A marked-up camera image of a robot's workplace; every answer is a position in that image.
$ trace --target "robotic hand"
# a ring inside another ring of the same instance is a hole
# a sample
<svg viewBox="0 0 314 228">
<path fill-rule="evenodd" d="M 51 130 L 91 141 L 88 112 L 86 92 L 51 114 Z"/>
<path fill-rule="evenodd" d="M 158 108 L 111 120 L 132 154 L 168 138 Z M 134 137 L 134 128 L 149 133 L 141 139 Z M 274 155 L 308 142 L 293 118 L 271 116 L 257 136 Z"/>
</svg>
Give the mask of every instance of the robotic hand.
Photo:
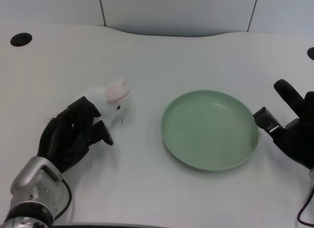
<svg viewBox="0 0 314 228">
<path fill-rule="evenodd" d="M 255 122 L 271 136 L 274 143 L 289 158 L 312 169 L 314 168 L 314 92 L 308 92 L 303 99 L 285 80 L 277 81 L 274 88 L 299 118 L 284 128 L 263 107 L 253 115 Z"/>
<path fill-rule="evenodd" d="M 49 122 L 37 156 L 29 160 L 11 185 L 10 211 L 0 228 L 53 227 L 65 211 L 57 210 L 65 189 L 61 183 L 69 192 L 68 205 L 71 202 L 71 191 L 62 174 L 86 155 L 91 144 L 100 140 L 113 144 L 104 123 L 94 124 L 94 118 L 100 116 L 97 108 L 82 97 Z"/>
</svg>

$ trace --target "white stuffed rabbit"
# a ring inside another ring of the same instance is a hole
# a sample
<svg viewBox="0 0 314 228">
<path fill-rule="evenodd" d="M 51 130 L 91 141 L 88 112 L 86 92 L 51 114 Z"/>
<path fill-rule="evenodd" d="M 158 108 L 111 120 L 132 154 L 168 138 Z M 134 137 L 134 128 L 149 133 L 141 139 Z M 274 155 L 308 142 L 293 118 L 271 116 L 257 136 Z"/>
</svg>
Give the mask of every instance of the white stuffed rabbit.
<svg viewBox="0 0 314 228">
<path fill-rule="evenodd" d="M 107 87 L 96 86 L 88 89 L 80 94 L 78 99 L 85 96 L 88 101 L 93 103 L 101 114 L 100 120 L 106 127 L 109 127 L 112 121 L 118 115 L 123 114 L 126 109 L 129 92 L 124 79 L 119 78 Z"/>
</svg>

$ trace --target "table surface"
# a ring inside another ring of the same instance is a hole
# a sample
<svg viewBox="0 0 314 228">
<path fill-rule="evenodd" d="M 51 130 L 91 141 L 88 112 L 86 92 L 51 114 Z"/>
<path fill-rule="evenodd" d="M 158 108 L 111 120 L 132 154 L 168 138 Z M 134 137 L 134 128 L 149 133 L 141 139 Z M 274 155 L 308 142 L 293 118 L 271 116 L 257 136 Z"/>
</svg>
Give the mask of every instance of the table surface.
<svg viewBox="0 0 314 228">
<path fill-rule="evenodd" d="M 266 106 L 283 124 L 296 115 L 273 89 L 278 79 L 304 96 L 314 90 L 314 37 L 229 33 L 182 38 L 127 34 L 97 26 L 0 23 L 0 214 L 10 184 L 36 154 L 57 113 L 89 87 L 124 77 L 132 108 L 110 131 L 114 146 L 97 144 L 65 173 L 74 201 L 58 224 L 122 223 L 170 228 L 295 228 L 311 187 L 308 170 L 261 132 L 253 157 L 222 172 L 203 172 L 174 159 L 160 139 L 166 106 L 189 91 L 234 96 L 251 112 Z M 31 43 L 10 39 L 29 32 Z M 313 206 L 304 220 L 314 222 Z"/>
</svg>

